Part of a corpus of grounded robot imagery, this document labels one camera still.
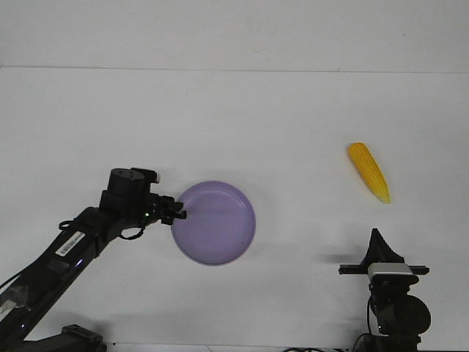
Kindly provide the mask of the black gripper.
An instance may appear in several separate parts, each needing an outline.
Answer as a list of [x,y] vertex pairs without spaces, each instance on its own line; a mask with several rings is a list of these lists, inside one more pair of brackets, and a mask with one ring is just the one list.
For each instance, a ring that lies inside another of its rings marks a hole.
[[[369,240],[369,247],[366,251],[365,257],[361,261],[361,265],[340,265],[340,275],[367,275],[369,265],[377,260],[381,263],[404,263],[405,259],[394,252],[391,247],[385,242],[383,236],[377,228],[371,231]],[[425,265],[409,265],[411,271],[417,276],[424,276],[429,273],[429,267]],[[399,279],[391,276],[379,276],[370,281],[370,290],[376,291],[389,291],[395,293],[407,293],[410,287],[408,279]]]
[[111,226],[148,226],[157,221],[172,225],[174,219],[187,218],[182,202],[151,192],[153,172],[139,168],[111,170],[98,207]]

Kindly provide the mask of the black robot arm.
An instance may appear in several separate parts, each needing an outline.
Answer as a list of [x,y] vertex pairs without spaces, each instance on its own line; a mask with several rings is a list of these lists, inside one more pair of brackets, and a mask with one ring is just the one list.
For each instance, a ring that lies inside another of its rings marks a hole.
[[410,287],[427,275],[429,267],[408,265],[385,242],[377,228],[372,229],[369,247],[359,264],[340,265],[341,275],[365,275],[370,297],[366,314],[377,320],[375,334],[369,329],[357,337],[353,351],[417,351],[421,334],[431,325],[428,306],[409,294]]
[[155,222],[171,225],[186,218],[181,202],[151,192],[158,181],[152,170],[112,169],[100,204],[61,223],[51,245],[1,294],[1,303],[14,304],[1,319],[2,351],[19,347],[88,264],[124,230],[137,229],[132,237],[137,239]]

